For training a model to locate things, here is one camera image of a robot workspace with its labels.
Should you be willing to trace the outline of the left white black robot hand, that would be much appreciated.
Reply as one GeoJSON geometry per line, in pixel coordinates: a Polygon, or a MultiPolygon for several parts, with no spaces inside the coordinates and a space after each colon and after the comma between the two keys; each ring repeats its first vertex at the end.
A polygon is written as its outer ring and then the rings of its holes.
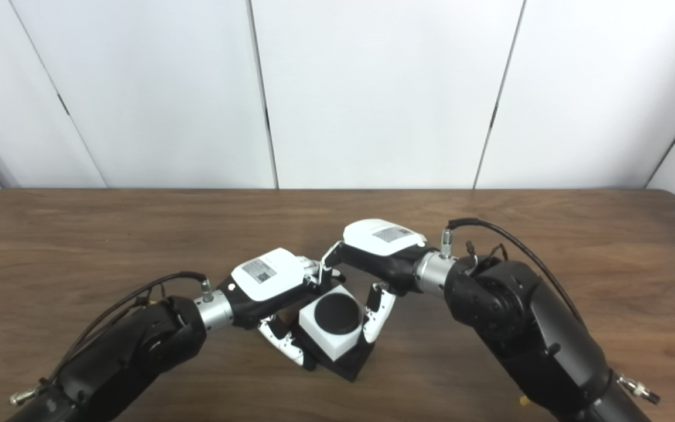
{"type": "Polygon", "coordinates": [[[309,295],[326,294],[334,280],[345,283],[346,276],[338,270],[323,271],[321,262],[277,248],[238,265],[218,289],[227,299],[232,326],[257,329],[279,352],[311,372],[316,369],[315,358],[278,313],[309,295]]]}

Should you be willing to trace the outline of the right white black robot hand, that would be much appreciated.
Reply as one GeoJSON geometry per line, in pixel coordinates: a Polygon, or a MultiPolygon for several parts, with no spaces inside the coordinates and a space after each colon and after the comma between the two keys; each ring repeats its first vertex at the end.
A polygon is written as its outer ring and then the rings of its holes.
{"type": "Polygon", "coordinates": [[[421,234],[382,219],[364,219],[345,227],[343,239],[322,256],[318,281],[337,278],[335,266],[345,264],[372,275],[364,305],[362,338],[375,343],[399,297],[421,293],[416,268],[436,251],[421,234]]]}

